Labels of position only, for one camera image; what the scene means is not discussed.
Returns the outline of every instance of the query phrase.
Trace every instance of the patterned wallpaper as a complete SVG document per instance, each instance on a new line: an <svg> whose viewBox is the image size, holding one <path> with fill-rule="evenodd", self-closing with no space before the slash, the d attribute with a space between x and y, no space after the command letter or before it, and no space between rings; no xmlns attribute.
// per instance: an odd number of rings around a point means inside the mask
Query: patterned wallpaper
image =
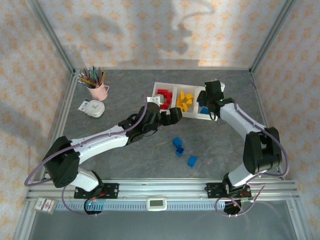
<svg viewBox="0 0 320 240"><path fill-rule="evenodd" d="M26 0L1 0L0 26L0 239L11 240L70 75Z"/></svg>
<svg viewBox="0 0 320 240"><path fill-rule="evenodd" d="M76 68L251 67L285 0L39 0Z"/></svg>
<svg viewBox="0 0 320 240"><path fill-rule="evenodd" d="M278 128L314 239L320 239L320 1L298 0L255 76Z"/></svg>

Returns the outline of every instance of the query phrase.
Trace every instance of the digital display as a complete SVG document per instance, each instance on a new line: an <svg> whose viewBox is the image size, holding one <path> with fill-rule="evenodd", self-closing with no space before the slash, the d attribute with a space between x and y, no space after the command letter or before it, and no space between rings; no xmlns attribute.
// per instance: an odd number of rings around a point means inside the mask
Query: digital display
<svg viewBox="0 0 320 240"><path fill-rule="evenodd" d="M163 200L151 200L150 201L150 207L160 207L164 205Z"/></svg>

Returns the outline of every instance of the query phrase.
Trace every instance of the pink mug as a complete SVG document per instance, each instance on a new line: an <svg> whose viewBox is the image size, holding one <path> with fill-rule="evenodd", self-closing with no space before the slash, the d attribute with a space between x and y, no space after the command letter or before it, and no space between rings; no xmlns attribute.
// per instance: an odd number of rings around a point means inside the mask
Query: pink mug
<svg viewBox="0 0 320 240"><path fill-rule="evenodd" d="M97 88L89 88L89 87L87 87L87 89L91 93L91 96L92 96L93 100L97 100L97 101L102 101L102 100L105 100L107 98L109 88L110 87L108 85L105 85L104 83L102 83Z"/></svg>

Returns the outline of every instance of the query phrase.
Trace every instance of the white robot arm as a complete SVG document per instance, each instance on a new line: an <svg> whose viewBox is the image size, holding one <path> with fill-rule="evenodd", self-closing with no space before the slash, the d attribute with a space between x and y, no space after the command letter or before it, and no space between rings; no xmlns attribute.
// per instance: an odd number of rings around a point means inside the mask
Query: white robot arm
<svg viewBox="0 0 320 240"><path fill-rule="evenodd" d="M98 134L72 140L65 136L59 137L44 159L61 149L72 146L74 148L57 155L44 165L54 186L61 188L72 185L83 189L88 196L99 195L104 188L101 179L94 171L86 171L79 167L80 164L102 152L139 141L146 133L156 131L160 126L176 124L182 118L181 109L178 107L170 108L170 114L167 114L166 111L160 112L160 106L154 99L148 101L146 106L144 115L142 107L138 114L132 114L118 125ZM141 122L132 129L140 118Z"/></svg>
<svg viewBox="0 0 320 240"><path fill-rule="evenodd" d="M257 174L280 165L282 161L280 147L260 130L265 130L279 141L277 129L267 128L254 121L235 104L232 98L224 98L220 81L206 82L205 90L200 92L197 102L208 107L215 119L220 118L230 124L245 141L243 163L223 178L226 194L242 189Z"/></svg>
<svg viewBox="0 0 320 240"><path fill-rule="evenodd" d="M197 102L208 107L215 118L220 118L230 124L245 140L243 163L223 178L223 191L226 195L241 190L255 175L268 171L281 163L280 148L268 136L245 120L238 111L252 120L255 126L269 132L277 140L279 140L278 131L274 127L266 128L255 122L238 106L235 109L233 99L224 98L219 81L206 82L205 90L200 92ZM80 164L102 152L134 143L142 139L145 133L156 131L161 125L176 124L182 118L180 108L171 108L170 114L167 114L160 112L160 106L151 100L147 103L143 120L137 127L126 132L142 116L143 109L144 107L140 109L138 114L129 116L126 120L104 132L72 140L68 140L65 136L58 138L44 158L66 147L75 147L56 156L44 165L54 185L57 188L72 185L89 193L86 196L99 195L103 190L101 179L94 171L86 171L79 167Z"/></svg>

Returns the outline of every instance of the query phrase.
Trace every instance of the blue cube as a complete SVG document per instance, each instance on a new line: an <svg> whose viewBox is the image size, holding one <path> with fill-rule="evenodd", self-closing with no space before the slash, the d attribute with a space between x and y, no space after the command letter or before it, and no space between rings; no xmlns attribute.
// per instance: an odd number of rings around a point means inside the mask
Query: blue cube
<svg viewBox="0 0 320 240"><path fill-rule="evenodd" d="M201 114L209 114L209 109L204 107L204 108L201 109L200 113Z"/></svg>
<svg viewBox="0 0 320 240"><path fill-rule="evenodd" d="M184 150L181 146L179 146L179 147L176 149L175 154L177 154L179 157L181 157L182 154L184 154L184 151L185 151L185 150Z"/></svg>
<svg viewBox="0 0 320 240"><path fill-rule="evenodd" d="M194 167L196 165L197 158L195 156L191 156L188 161L188 166Z"/></svg>
<svg viewBox="0 0 320 240"><path fill-rule="evenodd" d="M178 148L182 146L182 141L180 138L176 137L175 139L172 140L173 145Z"/></svg>

